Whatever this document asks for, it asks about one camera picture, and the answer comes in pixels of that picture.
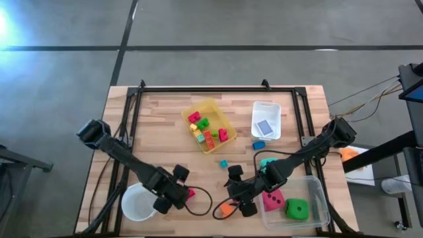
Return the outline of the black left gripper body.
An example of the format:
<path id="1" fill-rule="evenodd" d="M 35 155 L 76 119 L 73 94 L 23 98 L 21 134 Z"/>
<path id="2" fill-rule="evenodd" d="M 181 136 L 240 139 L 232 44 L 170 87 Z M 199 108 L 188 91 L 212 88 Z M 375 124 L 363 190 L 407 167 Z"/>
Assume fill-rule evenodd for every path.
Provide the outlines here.
<path id="1" fill-rule="evenodd" d="M 146 188 L 153 192 L 157 199 L 153 208 L 161 214 L 167 214 L 172 206 L 180 210 L 185 206 L 189 197 L 189 189 L 184 185 L 190 171 L 182 165 L 175 165 L 173 173 L 162 167 L 151 166 Z"/>

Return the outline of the pink foam die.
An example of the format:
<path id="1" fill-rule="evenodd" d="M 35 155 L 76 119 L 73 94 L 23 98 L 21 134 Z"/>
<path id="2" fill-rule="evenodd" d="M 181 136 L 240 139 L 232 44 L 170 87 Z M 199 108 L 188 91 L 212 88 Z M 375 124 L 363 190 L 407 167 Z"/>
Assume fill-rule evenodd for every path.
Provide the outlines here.
<path id="1" fill-rule="evenodd" d="M 270 212 L 285 207 L 285 198 L 282 191 L 277 189 L 273 192 L 263 192 L 262 201 L 264 204 L 264 211 Z"/>

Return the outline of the green foam die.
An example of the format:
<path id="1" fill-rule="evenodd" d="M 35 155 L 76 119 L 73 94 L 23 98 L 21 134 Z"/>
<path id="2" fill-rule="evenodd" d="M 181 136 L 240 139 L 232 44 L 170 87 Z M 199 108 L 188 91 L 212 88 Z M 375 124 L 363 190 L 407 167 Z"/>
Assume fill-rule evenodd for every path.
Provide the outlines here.
<path id="1" fill-rule="evenodd" d="M 309 203 L 299 198 L 289 198 L 286 200 L 286 217 L 296 220 L 309 219 Z"/>

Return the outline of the red-orange long toy brick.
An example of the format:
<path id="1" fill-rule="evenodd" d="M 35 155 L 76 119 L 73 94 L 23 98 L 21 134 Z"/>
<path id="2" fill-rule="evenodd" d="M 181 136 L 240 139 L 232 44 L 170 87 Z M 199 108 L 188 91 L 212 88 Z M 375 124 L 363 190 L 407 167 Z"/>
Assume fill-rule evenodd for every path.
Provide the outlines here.
<path id="1" fill-rule="evenodd" d="M 213 141 L 212 133 L 209 130 L 206 130 L 204 132 L 204 137 L 205 137 L 205 142 L 206 142 L 206 145 L 208 147 L 208 150 L 209 151 L 213 150 L 215 148 L 215 144 L 214 144 L 214 141 Z"/>

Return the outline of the blue card with white frame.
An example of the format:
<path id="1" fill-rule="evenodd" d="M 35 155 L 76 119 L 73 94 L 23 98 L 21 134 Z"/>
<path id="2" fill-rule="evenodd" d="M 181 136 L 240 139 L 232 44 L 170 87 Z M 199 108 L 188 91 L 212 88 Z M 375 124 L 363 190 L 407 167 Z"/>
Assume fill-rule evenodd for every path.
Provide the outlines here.
<path id="1" fill-rule="evenodd" d="M 270 123 L 266 119 L 258 121 L 256 123 L 256 127 L 258 128 L 260 134 L 264 138 L 274 134 L 273 128 L 271 127 Z"/>

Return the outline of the yellow translucent plastic bin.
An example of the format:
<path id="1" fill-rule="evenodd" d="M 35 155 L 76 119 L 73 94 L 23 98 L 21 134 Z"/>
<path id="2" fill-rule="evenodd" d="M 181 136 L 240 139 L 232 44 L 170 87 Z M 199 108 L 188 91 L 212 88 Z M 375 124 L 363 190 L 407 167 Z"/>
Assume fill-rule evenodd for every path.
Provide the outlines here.
<path id="1" fill-rule="evenodd" d="M 198 111 L 201 114 L 201 119 L 208 118 L 210 125 L 204 129 L 200 130 L 202 135 L 206 130 L 219 130 L 220 128 L 224 128 L 227 130 L 229 139 L 225 142 L 220 142 L 219 138 L 214 138 L 215 148 L 211 151 L 208 150 L 206 142 L 199 143 L 196 139 L 196 136 L 190 130 L 191 123 L 188 121 L 188 116 L 191 115 L 193 112 Z M 205 154 L 210 154 L 216 152 L 218 149 L 221 149 L 224 145 L 227 145 L 230 141 L 233 141 L 237 137 L 237 132 L 235 128 L 231 125 L 229 119 L 223 113 L 223 111 L 218 107 L 216 101 L 212 98 L 206 98 L 201 102 L 197 102 L 193 104 L 190 108 L 186 108 L 181 112 L 182 119 L 184 123 L 188 127 L 188 131 L 190 135 L 194 138 L 194 141 L 199 145 L 201 151 Z"/>

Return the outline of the orange toy car block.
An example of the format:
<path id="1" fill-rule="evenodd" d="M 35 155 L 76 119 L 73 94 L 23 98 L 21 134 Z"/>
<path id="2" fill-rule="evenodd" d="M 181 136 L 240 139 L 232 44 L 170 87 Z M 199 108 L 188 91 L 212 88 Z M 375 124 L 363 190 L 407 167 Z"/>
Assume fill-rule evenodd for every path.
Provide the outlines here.
<path id="1" fill-rule="evenodd" d="M 219 209 L 221 211 L 221 216 L 223 218 L 225 218 L 225 217 L 229 216 L 234 211 L 235 206 L 224 203 L 224 204 L 220 205 Z"/>

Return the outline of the teal foam die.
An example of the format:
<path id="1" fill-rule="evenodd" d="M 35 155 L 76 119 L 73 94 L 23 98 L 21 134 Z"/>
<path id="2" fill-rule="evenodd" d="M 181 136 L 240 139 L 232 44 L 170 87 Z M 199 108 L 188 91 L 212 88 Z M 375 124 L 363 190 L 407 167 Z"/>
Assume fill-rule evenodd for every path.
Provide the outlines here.
<path id="1" fill-rule="evenodd" d="M 269 163 L 271 163 L 273 161 L 277 161 L 277 160 L 278 160 L 278 158 L 275 158 L 275 157 L 271 157 L 271 158 L 261 160 L 260 161 L 260 170 L 264 172 L 266 170 L 266 166 Z"/>

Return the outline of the white round bucket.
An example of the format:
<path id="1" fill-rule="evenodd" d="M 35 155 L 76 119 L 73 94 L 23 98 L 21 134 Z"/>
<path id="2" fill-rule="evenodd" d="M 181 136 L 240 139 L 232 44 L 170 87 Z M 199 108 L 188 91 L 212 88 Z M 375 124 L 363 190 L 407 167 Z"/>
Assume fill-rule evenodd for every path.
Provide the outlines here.
<path id="1" fill-rule="evenodd" d="M 153 207 L 156 198 L 156 195 L 148 191 L 142 183 L 135 183 L 125 191 L 121 209 L 129 220 L 145 221 L 157 213 Z"/>

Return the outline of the clear plastic container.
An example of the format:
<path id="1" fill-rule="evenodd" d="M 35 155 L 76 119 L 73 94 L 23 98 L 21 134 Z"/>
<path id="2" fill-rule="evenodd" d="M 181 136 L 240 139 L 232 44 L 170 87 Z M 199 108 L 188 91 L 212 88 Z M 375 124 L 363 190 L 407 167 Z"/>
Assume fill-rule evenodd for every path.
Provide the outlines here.
<path id="1" fill-rule="evenodd" d="M 258 196 L 260 215 L 269 230 L 309 229 L 326 226 L 330 222 L 327 201 L 320 180 L 314 176 L 290 178 L 279 188 L 285 198 L 299 198 L 309 203 L 309 219 L 296 220 L 286 217 L 285 207 L 270 212 L 264 211 L 262 194 Z"/>

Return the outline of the white plastic bin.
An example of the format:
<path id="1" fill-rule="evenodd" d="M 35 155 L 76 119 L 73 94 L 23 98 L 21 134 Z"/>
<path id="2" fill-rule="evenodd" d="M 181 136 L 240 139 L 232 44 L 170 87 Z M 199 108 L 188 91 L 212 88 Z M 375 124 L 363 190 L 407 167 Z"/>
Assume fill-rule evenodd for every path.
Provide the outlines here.
<path id="1" fill-rule="evenodd" d="M 262 137 L 256 123 L 266 119 L 274 130 L 274 134 Z M 278 103 L 256 101 L 252 108 L 251 138 L 260 141 L 275 141 L 281 137 L 282 109 Z"/>

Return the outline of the orange object on paper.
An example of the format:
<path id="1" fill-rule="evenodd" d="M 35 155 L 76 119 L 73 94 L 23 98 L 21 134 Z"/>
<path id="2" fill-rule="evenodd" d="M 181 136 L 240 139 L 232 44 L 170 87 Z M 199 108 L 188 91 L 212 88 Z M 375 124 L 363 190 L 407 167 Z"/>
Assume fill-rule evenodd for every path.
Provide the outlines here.
<path id="1" fill-rule="evenodd" d="M 358 156 L 360 153 L 356 151 L 355 149 L 345 147 L 340 149 L 341 159 L 343 162 L 346 162 L 347 160 L 352 159 L 355 156 Z"/>

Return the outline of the white paper sheet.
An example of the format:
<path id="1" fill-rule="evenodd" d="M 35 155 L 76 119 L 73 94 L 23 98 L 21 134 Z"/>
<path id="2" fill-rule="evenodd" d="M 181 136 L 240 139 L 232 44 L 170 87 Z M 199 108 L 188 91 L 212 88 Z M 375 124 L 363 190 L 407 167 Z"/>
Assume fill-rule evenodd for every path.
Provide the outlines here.
<path id="1" fill-rule="evenodd" d="M 367 151 L 367 149 L 362 147 L 355 147 L 351 145 L 347 147 L 355 149 L 360 154 Z M 345 173 L 345 177 L 348 182 L 367 185 L 367 186 L 375 186 L 372 165 L 366 165 L 365 167 L 361 167 L 349 173 Z"/>

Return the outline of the white rounded object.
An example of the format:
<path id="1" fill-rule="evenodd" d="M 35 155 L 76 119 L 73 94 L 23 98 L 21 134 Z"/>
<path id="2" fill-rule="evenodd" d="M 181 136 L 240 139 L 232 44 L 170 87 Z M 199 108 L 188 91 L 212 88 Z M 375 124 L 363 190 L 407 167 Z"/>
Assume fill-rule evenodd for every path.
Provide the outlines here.
<path id="1" fill-rule="evenodd" d="M 381 188 L 387 194 L 412 192 L 409 175 L 387 178 L 381 182 Z"/>

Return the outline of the black monitor with blue screen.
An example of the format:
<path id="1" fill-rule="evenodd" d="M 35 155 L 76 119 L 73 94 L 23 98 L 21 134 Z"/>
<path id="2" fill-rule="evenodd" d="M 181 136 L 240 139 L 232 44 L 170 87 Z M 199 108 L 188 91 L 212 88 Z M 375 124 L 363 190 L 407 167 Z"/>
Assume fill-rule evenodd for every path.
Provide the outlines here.
<path id="1" fill-rule="evenodd" d="M 400 83 L 403 86 L 399 99 L 423 103 L 423 62 L 402 65 L 399 67 L 399 72 Z"/>

